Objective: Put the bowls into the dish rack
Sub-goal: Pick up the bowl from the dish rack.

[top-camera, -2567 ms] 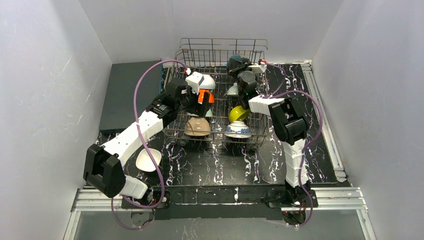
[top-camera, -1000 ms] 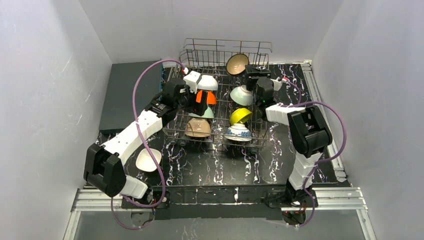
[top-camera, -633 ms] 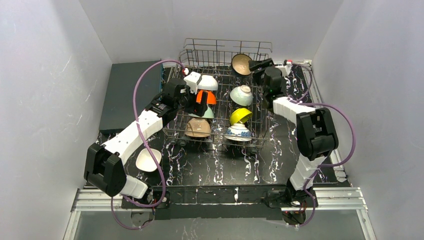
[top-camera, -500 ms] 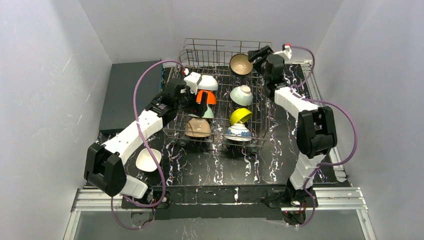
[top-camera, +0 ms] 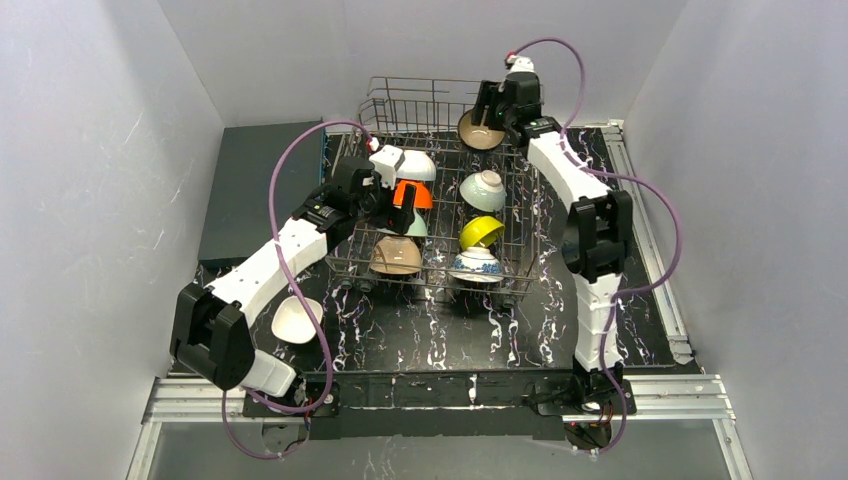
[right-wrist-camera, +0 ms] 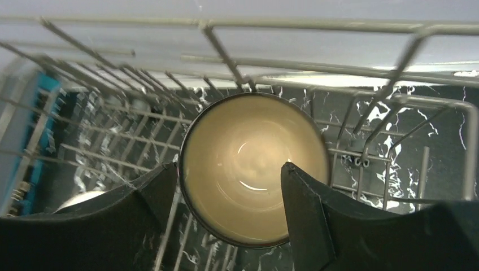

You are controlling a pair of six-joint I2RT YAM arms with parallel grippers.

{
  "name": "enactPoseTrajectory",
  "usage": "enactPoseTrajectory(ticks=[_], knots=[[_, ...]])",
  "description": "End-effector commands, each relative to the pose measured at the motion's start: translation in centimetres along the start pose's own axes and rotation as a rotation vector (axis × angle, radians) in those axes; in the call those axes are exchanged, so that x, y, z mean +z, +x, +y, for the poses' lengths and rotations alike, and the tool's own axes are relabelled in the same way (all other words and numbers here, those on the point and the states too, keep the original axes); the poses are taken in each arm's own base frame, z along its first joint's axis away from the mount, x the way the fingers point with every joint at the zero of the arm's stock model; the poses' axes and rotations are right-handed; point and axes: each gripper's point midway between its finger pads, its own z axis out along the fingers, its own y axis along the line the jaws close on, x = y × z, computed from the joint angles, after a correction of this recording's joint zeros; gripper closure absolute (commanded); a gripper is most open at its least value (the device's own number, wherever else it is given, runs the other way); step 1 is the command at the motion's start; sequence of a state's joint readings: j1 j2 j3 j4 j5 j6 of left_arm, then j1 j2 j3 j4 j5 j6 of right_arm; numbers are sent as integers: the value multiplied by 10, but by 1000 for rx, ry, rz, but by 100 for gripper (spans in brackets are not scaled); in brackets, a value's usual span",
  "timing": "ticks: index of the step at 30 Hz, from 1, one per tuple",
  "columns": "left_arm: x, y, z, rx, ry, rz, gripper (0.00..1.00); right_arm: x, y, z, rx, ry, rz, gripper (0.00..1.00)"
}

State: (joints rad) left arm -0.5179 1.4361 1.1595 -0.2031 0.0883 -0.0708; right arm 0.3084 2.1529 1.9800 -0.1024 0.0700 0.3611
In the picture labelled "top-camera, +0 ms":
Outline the blue patterned bowl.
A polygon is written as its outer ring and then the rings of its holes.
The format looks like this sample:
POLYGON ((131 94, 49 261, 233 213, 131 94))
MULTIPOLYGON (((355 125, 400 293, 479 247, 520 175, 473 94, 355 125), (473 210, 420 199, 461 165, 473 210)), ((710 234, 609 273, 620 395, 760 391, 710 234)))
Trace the blue patterned bowl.
POLYGON ((448 274, 473 283, 498 283, 505 277, 504 267, 486 247, 472 246, 457 254, 448 274))

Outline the white square bowl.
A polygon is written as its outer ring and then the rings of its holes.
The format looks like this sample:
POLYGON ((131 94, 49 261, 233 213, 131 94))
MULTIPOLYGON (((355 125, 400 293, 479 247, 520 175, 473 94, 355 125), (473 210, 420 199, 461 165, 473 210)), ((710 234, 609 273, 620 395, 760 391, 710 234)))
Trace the white square bowl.
POLYGON ((284 299, 277 308, 271 332, 277 339, 297 345, 309 343, 317 335, 307 310, 294 295, 284 299))

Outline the yellow bowl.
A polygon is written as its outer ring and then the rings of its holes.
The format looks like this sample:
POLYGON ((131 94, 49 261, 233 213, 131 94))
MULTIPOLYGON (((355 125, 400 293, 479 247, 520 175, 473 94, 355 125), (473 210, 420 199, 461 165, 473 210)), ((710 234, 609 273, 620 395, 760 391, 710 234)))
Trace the yellow bowl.
POLYGON ((498 241, 505 231, 505 225, 493 216, 478 216, 467 222, 459 233, 462 251, 471 247, 488 248, 498 241))

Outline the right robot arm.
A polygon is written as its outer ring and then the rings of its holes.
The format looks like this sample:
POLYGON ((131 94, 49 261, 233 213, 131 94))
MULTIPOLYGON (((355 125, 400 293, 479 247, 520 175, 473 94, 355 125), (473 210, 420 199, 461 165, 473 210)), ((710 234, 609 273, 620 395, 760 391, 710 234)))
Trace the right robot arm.
POLYGON ((603 405, 622 392, 615 345, 616 295, 631 253, 633 200, 588 171, 560 124, 542 112, 541 83, 530 71, 481 81, 469 119, 504 133, 568 208, 561 254, 577 295, 578 339, 562 397, 603 405))

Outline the beige floral bowl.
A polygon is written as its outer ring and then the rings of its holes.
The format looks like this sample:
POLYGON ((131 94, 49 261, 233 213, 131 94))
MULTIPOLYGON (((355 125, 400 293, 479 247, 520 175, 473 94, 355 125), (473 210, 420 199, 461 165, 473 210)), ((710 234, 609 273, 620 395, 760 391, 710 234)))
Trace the beige floral bowl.
POLYGON ((422 256, 416 243, 407 237, 384 236, 372 250, 369 269, 386 275, 411 275, 422 269, 422 256))

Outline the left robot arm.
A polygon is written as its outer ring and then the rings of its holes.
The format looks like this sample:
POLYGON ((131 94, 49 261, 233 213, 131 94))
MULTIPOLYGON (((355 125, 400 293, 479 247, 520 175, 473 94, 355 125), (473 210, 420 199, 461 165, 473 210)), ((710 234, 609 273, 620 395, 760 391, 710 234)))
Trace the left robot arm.
POLYGON ((223 391, 243 387, 281 398, 297 372, 257 349, 250 328, 294 278, 322 260, 365 219, 401 232, 413 220, 415 195, 399 189, 416 175, 408 152, 385 147, 369 158, 337 161, 329 181, 315 188, 273 237, 228 274, 203 287, 186 285, 176 301, 170 354, 223 391))

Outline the white bowl blue band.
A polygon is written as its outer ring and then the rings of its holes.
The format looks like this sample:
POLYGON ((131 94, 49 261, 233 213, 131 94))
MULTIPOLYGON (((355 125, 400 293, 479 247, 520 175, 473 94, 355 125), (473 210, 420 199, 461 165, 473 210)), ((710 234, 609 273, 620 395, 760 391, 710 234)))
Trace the white bowl blue band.
POLYGON ((396 174, 403 180, 433 182, 437 176, 437 168, 426 152, 403 150, 402 162, 396 167, 396 174))

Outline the celadon green bowl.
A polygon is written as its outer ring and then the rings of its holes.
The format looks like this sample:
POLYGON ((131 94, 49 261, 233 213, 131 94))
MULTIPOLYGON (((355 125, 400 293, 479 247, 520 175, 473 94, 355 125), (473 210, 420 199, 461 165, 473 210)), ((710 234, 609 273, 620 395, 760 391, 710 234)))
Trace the celadon green bowl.
POLYGON ((414 219, 411 225, 402 233, 395 232, 390 229, 378 229, 378 232, 389 234, 389 235, 397 235, 397 236, 406 236, 406 237, 415 237, 415 238, 423 238, 428 236, 428 229, 426 222, 422 215, 417 211, 413 211, 414 219))

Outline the orange rimmed white bowl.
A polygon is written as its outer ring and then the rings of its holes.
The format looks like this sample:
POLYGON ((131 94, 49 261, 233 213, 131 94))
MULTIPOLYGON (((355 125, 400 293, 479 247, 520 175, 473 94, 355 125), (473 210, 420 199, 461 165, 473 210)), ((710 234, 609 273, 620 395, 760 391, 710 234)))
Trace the orange rimmed white bowl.
POLYGON ((432 195, 427 186, 423 182, 406 179, 398 181, 394 190, 393 205, 402 207, 408 191, 414 192, 412 205, 415 209, 433 208, 432 195))

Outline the green bowl dark exterior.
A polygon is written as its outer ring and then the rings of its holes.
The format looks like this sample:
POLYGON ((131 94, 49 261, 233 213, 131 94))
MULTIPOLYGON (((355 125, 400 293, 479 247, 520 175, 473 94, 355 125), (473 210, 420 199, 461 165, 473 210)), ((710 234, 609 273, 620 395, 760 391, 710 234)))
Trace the green bowl dark exterior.
POLYGON ((469 175, 460 185, 462 199, 474 209, 498 212, 506 203, 506 189, 501 176, 492 170, 469 175))

